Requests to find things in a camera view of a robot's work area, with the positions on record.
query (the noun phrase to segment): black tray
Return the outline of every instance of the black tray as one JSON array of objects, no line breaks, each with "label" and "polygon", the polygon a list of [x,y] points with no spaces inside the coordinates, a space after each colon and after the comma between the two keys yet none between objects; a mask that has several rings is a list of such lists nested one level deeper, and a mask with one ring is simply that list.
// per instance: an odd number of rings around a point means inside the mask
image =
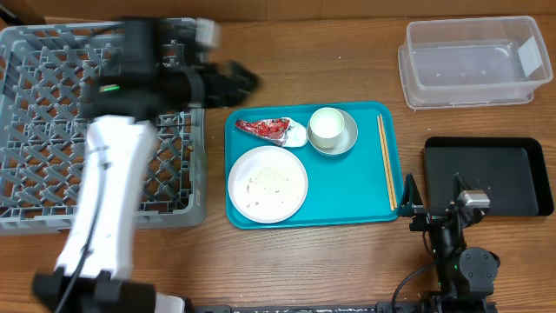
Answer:
[{"label": "black tray", "polygon": [[486,192],[490,214],[549,216],[554,202],[540,143],[532,138],[431,137],[425,143],[428,205],[453,201],[453,174]]}]

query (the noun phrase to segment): white label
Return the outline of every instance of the white label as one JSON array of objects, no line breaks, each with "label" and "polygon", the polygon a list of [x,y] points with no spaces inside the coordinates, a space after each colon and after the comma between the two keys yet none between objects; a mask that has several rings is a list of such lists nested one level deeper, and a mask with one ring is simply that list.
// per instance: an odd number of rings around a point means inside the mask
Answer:
[{"label": "white label", "polygon": [[526,77],[529,77],[531,73],[542,65],[539,47],[534,37],[529,38],[526,43],[523,43],[521,48],[518,49],[518,54],[520,55],[521,66]]}]

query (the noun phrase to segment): cup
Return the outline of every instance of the cup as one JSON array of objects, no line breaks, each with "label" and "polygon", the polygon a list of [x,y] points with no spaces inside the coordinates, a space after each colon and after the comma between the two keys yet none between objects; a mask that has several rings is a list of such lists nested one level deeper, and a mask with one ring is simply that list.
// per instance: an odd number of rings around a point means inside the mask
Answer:
[{"label": "cup", "polygon": [[344,116],[334,108],[318,109],[309,120],[314,144],[321,148],[332,148],[344,131]]}]

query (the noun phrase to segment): blue tray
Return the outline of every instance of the blue tray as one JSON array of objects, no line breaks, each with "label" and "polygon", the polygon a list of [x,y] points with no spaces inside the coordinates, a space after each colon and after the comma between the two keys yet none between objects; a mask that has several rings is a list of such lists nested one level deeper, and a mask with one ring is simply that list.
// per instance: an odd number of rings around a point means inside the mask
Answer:
[{"label": "blue tray", "polygon": [[[264,145],[263,139],[247,134],[235,127],[237,119],[253,122],[263,118],[291,117],[307,125],[309,118],[319,108],[333,107],[351,115],[359,136],[355,146],[341,156],[323,156],[310,143],[302,148],[287,148],[305,166],[309,188],[301,208],[289,219],[279,223],[257,223],[243,216],[232,204],[228,195],[228,175],[235,161],[245,152]],[[387,134],[388,151],[396,196],[403,190],[400,159],[390,111],[377,102],[331,103],[265,107],[238,110],[226,122],[226,213],[230,222],[245,230],[272,229],[302,226],[322,226],[351,223],[393,221],[396,211],[390,210],[381,142],[376,117],[382,114]]]}]

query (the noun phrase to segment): dish rack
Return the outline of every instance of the dish rack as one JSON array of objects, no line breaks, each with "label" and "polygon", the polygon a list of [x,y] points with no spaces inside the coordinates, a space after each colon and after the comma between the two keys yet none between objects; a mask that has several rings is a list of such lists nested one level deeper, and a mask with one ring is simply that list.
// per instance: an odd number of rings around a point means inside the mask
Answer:
[{"label": "dish rack", "polygon": [[[195,31],[191,18],[171,27]],[[71,228],[83,177],[88,122],[81,102],[121,48],[116,23],[9,27],[0,32],[0,235]],[[162,46],[164,66],[181,66],[183,45]],[[138,228],[183,227],[206,216],[204,111],[160,115],[136,213]]]}]

